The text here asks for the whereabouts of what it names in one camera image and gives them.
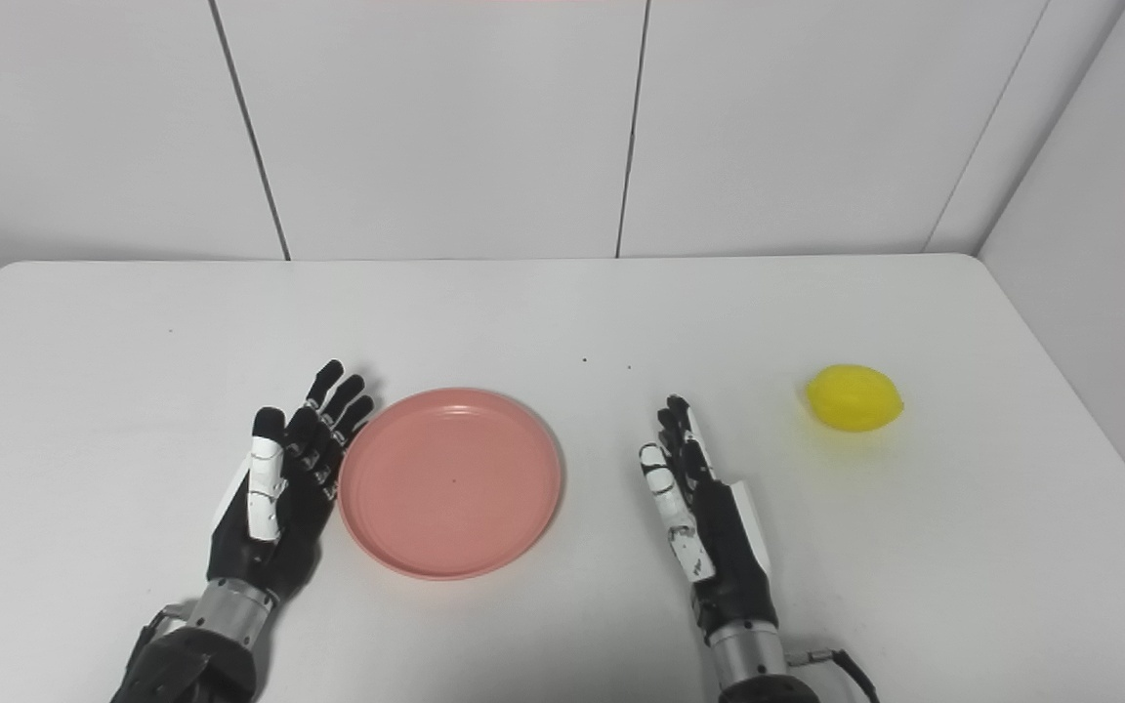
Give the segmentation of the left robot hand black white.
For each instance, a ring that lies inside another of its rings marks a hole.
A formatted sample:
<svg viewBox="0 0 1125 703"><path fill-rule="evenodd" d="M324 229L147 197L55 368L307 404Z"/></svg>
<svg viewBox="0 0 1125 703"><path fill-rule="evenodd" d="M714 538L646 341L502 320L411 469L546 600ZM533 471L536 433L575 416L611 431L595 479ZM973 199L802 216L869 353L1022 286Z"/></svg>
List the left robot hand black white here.
<svg viewBox="0 0 1125 703"><path fill-rule="evenodd" d="M334 359L291 415L258 411L244 467L213 529L207 580L244 582L274 603L302 589L318 564L341 466L374 408L361 375Z"/></svg>

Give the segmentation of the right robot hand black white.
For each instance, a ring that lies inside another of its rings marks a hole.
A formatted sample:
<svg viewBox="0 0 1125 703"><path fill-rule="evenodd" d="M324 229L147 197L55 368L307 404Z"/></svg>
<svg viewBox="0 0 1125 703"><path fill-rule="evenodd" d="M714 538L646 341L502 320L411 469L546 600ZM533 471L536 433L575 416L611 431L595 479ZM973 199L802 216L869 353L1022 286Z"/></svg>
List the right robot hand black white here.
<svg viewBox="0 0 1125 703"><path fill-rule="evenodd" d="M710 643L724 627L778 627L767 547L745 485L720 479L681 395L668 396L657 420L659 436L639 450L640 472L690 584L702 637Z"/></svg>

